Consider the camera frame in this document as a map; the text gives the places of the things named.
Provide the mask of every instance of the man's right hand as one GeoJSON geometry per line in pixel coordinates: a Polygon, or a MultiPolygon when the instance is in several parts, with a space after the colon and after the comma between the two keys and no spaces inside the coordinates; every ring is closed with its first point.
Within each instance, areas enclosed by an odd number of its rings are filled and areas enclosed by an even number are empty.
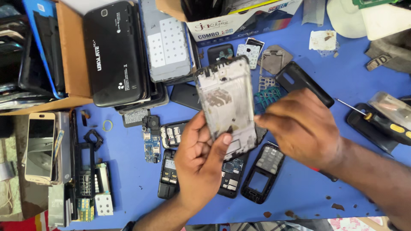
{"type": "Polygon", "coordinates": [[[304,165],[327,171],[342,160],[344,139],[330,110],[308,88],[290,92],[254,117],[281,151],[304,165]]]}

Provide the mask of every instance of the forearm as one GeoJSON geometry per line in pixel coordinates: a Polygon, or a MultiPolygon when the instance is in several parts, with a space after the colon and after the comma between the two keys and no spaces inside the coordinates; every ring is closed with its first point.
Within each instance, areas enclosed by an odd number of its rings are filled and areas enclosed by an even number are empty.
{"type": "Polygon", "coordinates": [[[195,212],[181,203],[177,194],[139,220],[133,231],[180,231],[195,212]]]}
{"type": "Polygon", "coordinates": [[[411,168],[344,139],[343,159],[326,171],[371,198],[401,230],[410,230],[411,168]]]}

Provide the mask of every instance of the blue workbench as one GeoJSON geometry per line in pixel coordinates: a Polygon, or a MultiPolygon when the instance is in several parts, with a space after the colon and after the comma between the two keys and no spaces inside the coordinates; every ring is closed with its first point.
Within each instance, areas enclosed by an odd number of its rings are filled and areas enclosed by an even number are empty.
{"type": "MultiPolygon", "coordinates": [[[[367,102],[379,90],[386,91],[394,97],[411,93],[411,78],[408,74],[385,67],[378,67],[371,72],[367,71],[365,64],[370,58],[364,54],[369,46],[366,37],[348,39],[338,35],[337,41],[341,45],[338,57],[322,58],[317,51],[308,49],[309,36],[312,30],[332,29],[329,18],[325,17],[323,27],[317,27],[312,23],[301,25],[301,20],[302,6],[287,28],[257,35],[255,38],[264,41],[265,48],[278,44],[286,49],[294,56],[293,60],[329,95],[340,98],[348,104],[367,102]]],[[[245,43],[244,39],[246,37],[230,42],[234,51],[238,44],[245,43]]],[[[208,65],[208,48],[204,48],[203,66],[208,65]]],[[[252,70],[254,92],[258,89],[258,76],[259,66],[256,70],[252,70]]],[[[91,118],[88,124],[98,125],[96,130],[104,137],[104,144],[96,152],[96,156],[109,162],[115,203],[114,215],[96,216],[92,222],[72,222],[69,227],[62,230],[122,228],[128,221],[137,220],[164,201],[157,197],[162,164],[147,163],[144,160],[141,126],[125,128],[122,117],[112,108],[98,108],[89,104],[77,110],[80,141],[83,141],[83,135],[90,129],[82,125],[79,113],[81,109],[90,111],[91,118]],[[111,131],[102,130],[104,120],[113,122],[111,131]]],[[[336,102],[331,107],[331,111],[342,136],[383,154],[383,151],[345,122],[345,117],[350,111],[348,107],[336,102]]],[[[161,124],[188,120],[195,113],[197,111],[174,102],[151,109],[152,115],[160,117],[161,124]]],[[[266,140],[273,140],[273,136],[268,133],[266,140]]],[[[250,154],[243,182],[263,144],[250,154]]],[[[410,153],[411,147],[400,144],[394,149],[392,155],[396,160],[411,166],[410,153]]],[[[188,224],[293,219],[285,215],[288,210],[294,213],[294,217],[298,216],[303,219],[383,215],[376,209],[375,204],[370,203],[361,192],[350,185],[340,180],[331,182],[325,176],[286,157],[265,203],[261,205],[253,203],[240,193],[235,199],[216,195],[203,210],[188,221],[188,224]],[[333,203],[342,205],[345,211],[331,208],[333,203]],[[272,213],[269,218],[263,215],[267,211],[272,213]]]]}

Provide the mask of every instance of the yellow rubber band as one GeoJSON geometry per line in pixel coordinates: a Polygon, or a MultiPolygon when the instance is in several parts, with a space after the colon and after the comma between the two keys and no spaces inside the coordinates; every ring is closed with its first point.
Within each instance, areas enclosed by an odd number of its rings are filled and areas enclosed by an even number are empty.
{"type": "Polygon", "coordinates": [[[104,122],[103,122],[103,131],[105,131],[105,132],[109,132],[109,131],[111,131],[113,129],[113,123],[111,122],[111,121],[109,121],[109,120],[105,120],[104,122]],[[105,128],[105,124],[106,124],[106,122],[110,122],[110,124],[111,124],[111,127],[110,127],[110,129],[109,130],[106,130],[106,128],[105,128]]]}

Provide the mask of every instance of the phone camera module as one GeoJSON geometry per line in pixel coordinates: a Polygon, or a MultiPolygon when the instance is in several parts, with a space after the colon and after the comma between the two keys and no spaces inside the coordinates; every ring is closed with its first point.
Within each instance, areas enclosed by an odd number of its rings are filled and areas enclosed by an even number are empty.
{"type": "Polygon", "coordinates": [[[107,13],[107,10],[106,10],[106,9],[102,10],[102,16],[103,16],[103,17],[107,16],[107,14],[108,14],[108,13],[107,13]]]}

